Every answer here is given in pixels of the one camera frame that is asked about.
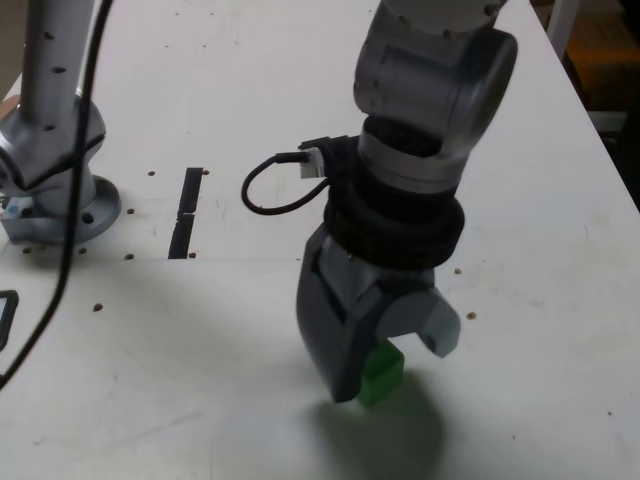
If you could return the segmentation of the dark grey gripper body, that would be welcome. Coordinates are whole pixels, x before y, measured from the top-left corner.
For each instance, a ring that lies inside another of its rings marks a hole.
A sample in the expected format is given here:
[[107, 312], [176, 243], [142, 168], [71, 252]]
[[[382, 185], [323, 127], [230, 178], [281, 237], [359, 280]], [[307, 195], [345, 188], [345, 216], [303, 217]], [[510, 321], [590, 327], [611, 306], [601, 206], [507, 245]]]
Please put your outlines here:
[[318, 267], [321, 277], [346, 313], [376, 313], [379, 319], [394, 300], [434, 288], [431, 270], [380, 267], [347, 252], [335, 240], [323, 240]]

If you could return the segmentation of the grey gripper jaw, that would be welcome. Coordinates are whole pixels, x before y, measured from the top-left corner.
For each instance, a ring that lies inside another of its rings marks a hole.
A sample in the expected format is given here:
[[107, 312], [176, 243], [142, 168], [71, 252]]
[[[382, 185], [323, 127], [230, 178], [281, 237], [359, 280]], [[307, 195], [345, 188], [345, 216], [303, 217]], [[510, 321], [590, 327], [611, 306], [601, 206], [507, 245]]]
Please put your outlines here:
[[318, 267], [328, 237], [315, 232], [305, 246], [296, 295], [298, 327], [333, 402], [378, 403], [396, 389], [396, 347], [377, 337], [378, 314], [348, 314], [330, 292]]
[[418, 291], [394, 300], [382, 314], [377, 337], [389, 339], [416, 334], [439, 358], [453, 352], [461, 332], [458, 313], [436, 288]]

